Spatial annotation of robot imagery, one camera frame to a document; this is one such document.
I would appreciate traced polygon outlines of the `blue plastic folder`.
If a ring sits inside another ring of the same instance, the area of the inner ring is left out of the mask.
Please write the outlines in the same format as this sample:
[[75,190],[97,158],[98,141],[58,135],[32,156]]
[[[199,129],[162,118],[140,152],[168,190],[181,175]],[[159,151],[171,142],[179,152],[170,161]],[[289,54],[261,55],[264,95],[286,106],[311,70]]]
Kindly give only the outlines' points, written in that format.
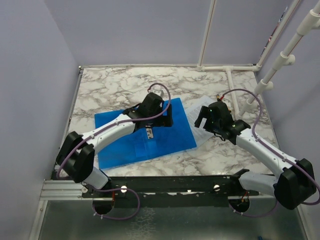
[[180,98],[171,100],[173,126],[154,127],[152,138],[142,128],[111,143],[97,154],[100,169],[124,166],[197,146]]

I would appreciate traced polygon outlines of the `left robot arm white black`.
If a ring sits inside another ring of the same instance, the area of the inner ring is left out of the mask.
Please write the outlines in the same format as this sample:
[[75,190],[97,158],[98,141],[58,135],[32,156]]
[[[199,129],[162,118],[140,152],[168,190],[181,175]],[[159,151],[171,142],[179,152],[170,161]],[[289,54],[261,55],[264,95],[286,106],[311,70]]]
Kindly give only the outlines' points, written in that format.
[[95,155],[139,129],[172,125],[171,101],[164,101],[150,92],[141,103],[125,109],[103,126],[82,134],[75,131],[69,133],[55,160],[59,165],[56,176],[59,178],[61,171],[65,171],[75,183],[90,185],[97,196],[106,197],[111,190],[110,178],[94,167]]

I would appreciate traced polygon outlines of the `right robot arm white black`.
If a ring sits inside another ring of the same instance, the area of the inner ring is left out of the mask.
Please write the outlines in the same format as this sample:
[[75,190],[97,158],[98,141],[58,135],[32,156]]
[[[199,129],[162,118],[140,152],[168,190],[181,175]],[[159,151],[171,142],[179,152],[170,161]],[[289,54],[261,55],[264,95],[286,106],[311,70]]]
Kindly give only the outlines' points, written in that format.
[[202,122],[207,132],[246,150],[273,174],[241,170],[233,175],[235,180],[229,184],[234,195],[240,196],[247,190],[260,192],[275,197],[283,207],[293,210],[316,192],[310,161],[305,158],[296,160],[258,136],[245,121],[234,120],[224,102],[202,106],[194,126],[198,128]]

